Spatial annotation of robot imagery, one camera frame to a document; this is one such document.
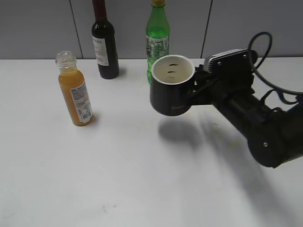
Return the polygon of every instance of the orange juice bottle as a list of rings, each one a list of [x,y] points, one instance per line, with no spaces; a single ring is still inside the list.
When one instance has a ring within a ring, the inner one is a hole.
[[[60,69],[59,84],[72,122],[77,126],[89,124],[93,114],[83,74],[76,67],[76,57],[70,51],[59,52],[56,64]]]

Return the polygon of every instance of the bottle label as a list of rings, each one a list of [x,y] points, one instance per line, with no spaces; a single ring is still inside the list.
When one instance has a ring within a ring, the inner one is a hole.
[[[146,52],[147,57],[159,59],[165,55],[169,54],[169,35],[161,38],[155,39],[148,35],[146,36]]]
[[[105,39],[93,37],[93,43],[98,64],[109,66]]]
[[[89,122],[92,117],[92,110],[85,82],[80,86],[71,89],[71,97],[74,101],[80,122]]]

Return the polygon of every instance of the white tabletop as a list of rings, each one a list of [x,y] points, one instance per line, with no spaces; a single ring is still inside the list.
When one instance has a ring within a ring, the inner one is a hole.
[[[1,227],[303,226],[303,158],[260,166],[212,106],[160,115],[146,60],[119,63],[104,80],[95,60],[78,61],[96,120],[77,127],[53,60],[0,61]],[[300,90],[302,63],[268,59],[261,72]]]

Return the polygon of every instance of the wall seam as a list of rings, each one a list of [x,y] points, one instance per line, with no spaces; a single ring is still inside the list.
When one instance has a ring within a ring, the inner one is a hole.
[[[82,48],[81,48],[81,43],[80,43],[80,39],[79,39],[79,34],[78,34],[78,30],[77,30],[77,25],[76,25],[76,21],[75,21],[74,11],[72,10],[71,0],[69,0],[69,2],[70,2],[70,6],[71,6],[71,14],[72,14],[72,19],[74,21],[74,25],[75,25],[75,29],[76,29],[76,34],[77,34],[77,39],[78,39],[78,43],[79,43],[79,47],[80,47],[81,56],[82,56],[82,59],[84,59]]]
[[[212,12],[212,7],[213,7],[213,1],[214,0],[211,0],[210,6],[209,6],[209,12],[208,12],[208,17],[207,17],[207,24],[206,24],[206,28],[205,28],[205,32],[204,32],[204,39],[203,39],[203,44],[202,44],[202,50],[201,50],[200,58],[202,58],[202,55],[203,55],[203,50],[204,50],[206,36],[207,36],[207,30],[208,30],[208,24],[209,24],[210,15],[211,15],[211,12]]]

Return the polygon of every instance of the black cup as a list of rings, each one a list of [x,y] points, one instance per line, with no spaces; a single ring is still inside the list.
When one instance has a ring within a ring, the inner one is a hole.
[[[195,67],[186,57],[167,55],[152,66],[151,105],[166,116],[184,114],[191,106],[186,97],[193,92]]]

